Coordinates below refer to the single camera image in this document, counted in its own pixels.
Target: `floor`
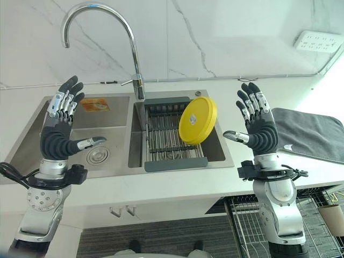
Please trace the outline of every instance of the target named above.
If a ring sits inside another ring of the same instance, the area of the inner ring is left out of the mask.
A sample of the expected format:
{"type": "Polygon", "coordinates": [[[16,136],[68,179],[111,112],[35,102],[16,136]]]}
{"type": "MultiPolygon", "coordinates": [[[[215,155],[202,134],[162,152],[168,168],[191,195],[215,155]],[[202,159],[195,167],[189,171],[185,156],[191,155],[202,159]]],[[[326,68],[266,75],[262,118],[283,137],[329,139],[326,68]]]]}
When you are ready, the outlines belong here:
{"type": "MultiPolygon", "coordinates": [[[[341,205],[344,210],[344,196],[336,194],[336,197],[338,200],[335,203],[341,205]]],[[[304,228],[310,257],[336,257],[338,251],[314,202],[311,199],[298,200],[298,208],[306,224],[304,228]]],[[[245,225],[245,222],[249,222],[249,218],[250,216],[243,217],[241,223],[245,225]]],[[[254,238],[253,233],[246,235],[247,249],[251,258],[270,257],[267,253],[267,243],[261,244],[254,238]]],[[[113,255],[117,251],[127,249],[128,243],[133,239],[141,242],[144,253],[188,256],[194,243],[203,240],[204,250],[213,258],[238,257],[227,217],[217,216],[86,229],[81,234],[77,258],[113,255]]]]}
{"type": "Polygon", "coordinates": [[[143,253],[188,256],[197,240],[213,258],[238,257],[226,216],[183,219],[117,227],[90,228],[81,234],[78,258],[97,258],[127,249],[137,239],[143,253]]]}

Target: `drawer handle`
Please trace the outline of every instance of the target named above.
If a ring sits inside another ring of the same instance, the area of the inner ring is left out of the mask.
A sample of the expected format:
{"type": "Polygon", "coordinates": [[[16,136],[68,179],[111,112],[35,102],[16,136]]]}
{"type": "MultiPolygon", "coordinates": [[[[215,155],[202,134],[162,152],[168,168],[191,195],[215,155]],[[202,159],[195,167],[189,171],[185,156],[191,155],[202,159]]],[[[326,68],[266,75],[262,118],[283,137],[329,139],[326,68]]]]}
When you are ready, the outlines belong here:
{"type": "Polygon", "coordinates": [[[135,213],[136,213],[136,207],[135,207],[135,206],[133,207],[133,210],[131,210],[131,209],[129,208],[129,205],[126,205],[126,206],[125,206],[125,209],[127,210],[127,212],[128,212],[131,216],[135,216],[135,213]]]}
{"type": "Polygon", "coordinates": [[[114,211],[112,210],[112,207],[109,207],[109,211],[110,211],[110,213],[111,213],[112,215],[115,215],[117,218],[120,218],[120,216],[121,216],[121,214],[122,214],[122,208],[119,209],[119,212],[118,212],[118,213],[114,212],[114,211]]]}

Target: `cup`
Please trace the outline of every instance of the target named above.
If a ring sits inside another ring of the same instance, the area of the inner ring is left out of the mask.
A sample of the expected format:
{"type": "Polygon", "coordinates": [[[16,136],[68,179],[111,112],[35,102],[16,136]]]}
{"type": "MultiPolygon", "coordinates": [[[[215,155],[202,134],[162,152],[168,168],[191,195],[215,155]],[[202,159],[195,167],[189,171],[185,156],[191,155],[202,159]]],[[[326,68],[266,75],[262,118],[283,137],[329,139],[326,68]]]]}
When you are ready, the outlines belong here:
{"type": "Polygon", "coordinates": [[[330,233],[335,237],[344,237],[344,213],[338,204],[318,207],[330,233]]]}

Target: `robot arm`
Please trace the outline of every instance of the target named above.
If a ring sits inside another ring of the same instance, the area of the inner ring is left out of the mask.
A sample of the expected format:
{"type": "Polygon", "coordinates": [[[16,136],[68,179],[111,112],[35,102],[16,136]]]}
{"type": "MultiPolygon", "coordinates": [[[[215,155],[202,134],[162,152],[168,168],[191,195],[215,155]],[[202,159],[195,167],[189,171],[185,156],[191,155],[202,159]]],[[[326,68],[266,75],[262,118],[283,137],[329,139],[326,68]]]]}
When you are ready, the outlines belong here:
{"type": "MultiPolygon", "coordinates": [[[[69,140],[76,107],[84,98],[84,93],[77,95],[83,88],[77,80],[73,76],[64,83],[47,109],[40,138],[43,159],[39,171],[28,178],[17,178],[28,188],[26,198],[29,207],[10,253],[45,256],[62,218],[63,204],[70,194],[71,184],[81,184],[87,176],[87,170],[82,165],[72,165],[68,169],[68,157],[106,140],[104,137],[69,140]]],[[[7,170],[3,169],[2,174],[14,177],[13,173],[9,175],[12,166],[3,164],[7,170]]]]}
{"type": "Polygon", "coordinates": [[[238,168],[239,177],[253,180],[253,191],[259,202],[259,213],[269,241],[272,258],[309,257],[305,247],[303,220],[296,206],[296,187],[293,180],[308,176],[305,171],[281,165],[276,154],[278,134],[270,106],[254,83],[242,84],[236,102],[245,120],[248,134],[226,131],[224,137],[241,142],[252,149],[252,161],[238,168]]]}

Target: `yellow container lid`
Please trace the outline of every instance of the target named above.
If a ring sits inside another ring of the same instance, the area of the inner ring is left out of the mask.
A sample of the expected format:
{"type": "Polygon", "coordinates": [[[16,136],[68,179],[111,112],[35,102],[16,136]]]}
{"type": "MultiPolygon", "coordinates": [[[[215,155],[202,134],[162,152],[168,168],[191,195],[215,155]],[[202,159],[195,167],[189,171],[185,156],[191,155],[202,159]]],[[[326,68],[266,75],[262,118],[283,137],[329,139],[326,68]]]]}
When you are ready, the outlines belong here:
{"type": "Polygon", "coordinates": [[[179,123],[181,139],[189,145],[201,143],[213,130],[216,118],[217,106],[211,98],[195,98],[182,114],[179,123]]]}

